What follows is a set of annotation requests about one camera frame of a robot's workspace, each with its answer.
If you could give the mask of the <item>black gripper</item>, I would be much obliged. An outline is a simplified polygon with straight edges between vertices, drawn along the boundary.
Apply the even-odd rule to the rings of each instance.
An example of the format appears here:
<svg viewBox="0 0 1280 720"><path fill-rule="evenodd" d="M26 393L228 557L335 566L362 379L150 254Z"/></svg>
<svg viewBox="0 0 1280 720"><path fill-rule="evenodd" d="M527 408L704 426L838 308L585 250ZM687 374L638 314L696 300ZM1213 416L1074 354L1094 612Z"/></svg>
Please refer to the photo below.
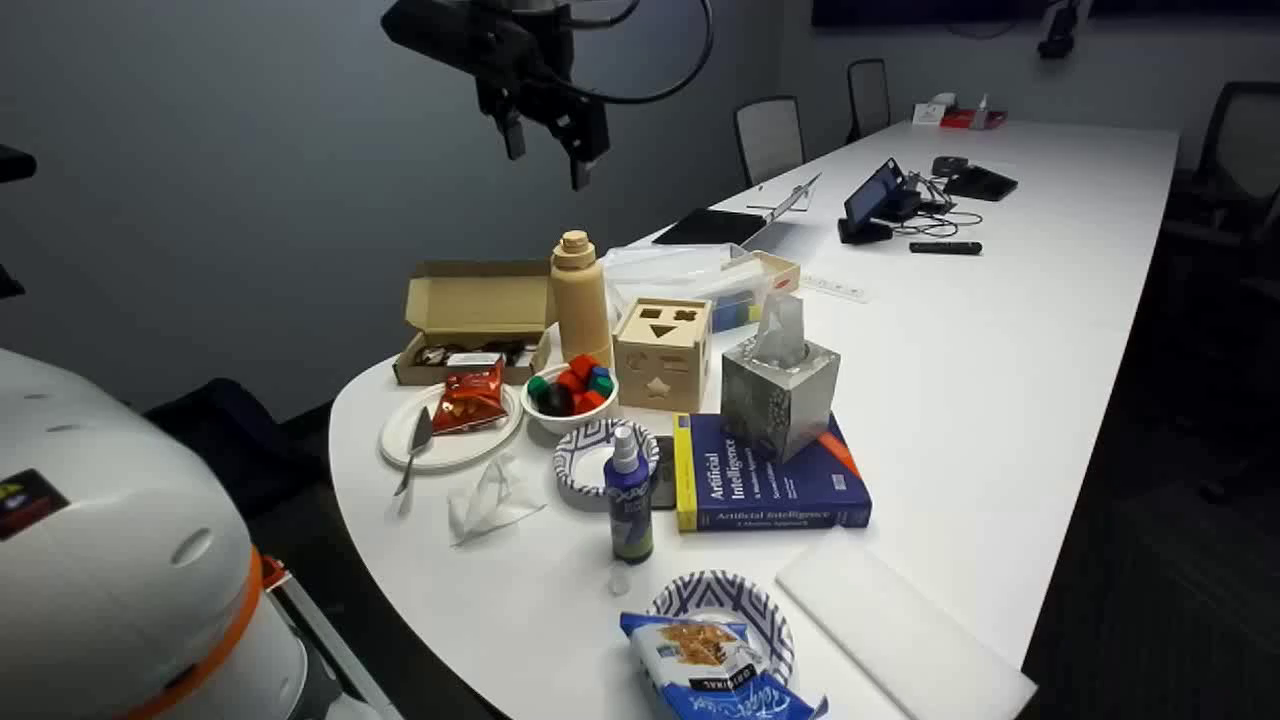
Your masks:
<svg viewBox="0 0 1280 720"><path fill-rule="evenodd" d="M391 43L477 81L510 160L523 156L523 125L570 150L574 193L592 179L592 144L609 135L605 104L574 83L574 0L391 0L380 17Z"/></svg>

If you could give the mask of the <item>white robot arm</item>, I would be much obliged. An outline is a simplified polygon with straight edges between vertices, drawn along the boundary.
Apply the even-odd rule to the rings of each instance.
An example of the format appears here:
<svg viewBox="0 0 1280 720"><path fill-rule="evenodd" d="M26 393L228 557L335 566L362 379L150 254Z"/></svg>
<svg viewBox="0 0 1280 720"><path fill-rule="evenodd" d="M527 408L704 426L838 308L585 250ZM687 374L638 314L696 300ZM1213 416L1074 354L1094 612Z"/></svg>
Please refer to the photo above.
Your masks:
<svg viewBox="0 0 1280 720"><path fill-rule="evenodd" d="M406 277L532 256L575 220L551 144L523 165L471 83L380 27L416 0L0 0L4 720L175 711L225 646L292 642L196 454L146 422L201 379L269 404L402 344Z"/></svg>

